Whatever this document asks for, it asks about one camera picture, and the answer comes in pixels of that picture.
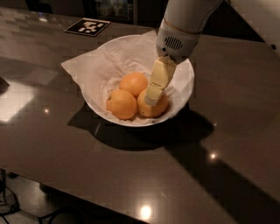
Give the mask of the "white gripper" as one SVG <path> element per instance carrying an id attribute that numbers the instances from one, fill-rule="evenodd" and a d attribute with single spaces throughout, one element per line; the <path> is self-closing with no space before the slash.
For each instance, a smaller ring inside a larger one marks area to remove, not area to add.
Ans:
<path id="1" fill-rule="evenodd" d="M 199 33 L 184 32 L 165 20 L 161 22 L 156 39 L 157 54 L 160 58 L 154 61 L 144 97 L 148 105 L 158 104 L 173 78 L 176 64 L 191 56 L 199 38 Z"/>

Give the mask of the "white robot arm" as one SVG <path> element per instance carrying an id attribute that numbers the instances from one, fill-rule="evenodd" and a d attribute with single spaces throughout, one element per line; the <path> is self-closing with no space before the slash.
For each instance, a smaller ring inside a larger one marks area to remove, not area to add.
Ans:
<path id="1" fill-rule="evenodd" d="M 157 33 L 158 58 L 153 64 L 146 103 L 158 104 L 176 66 L 190 57 L 207 20 L 224 1 L 280 54 L 280 0 L 169 0 Z"/>

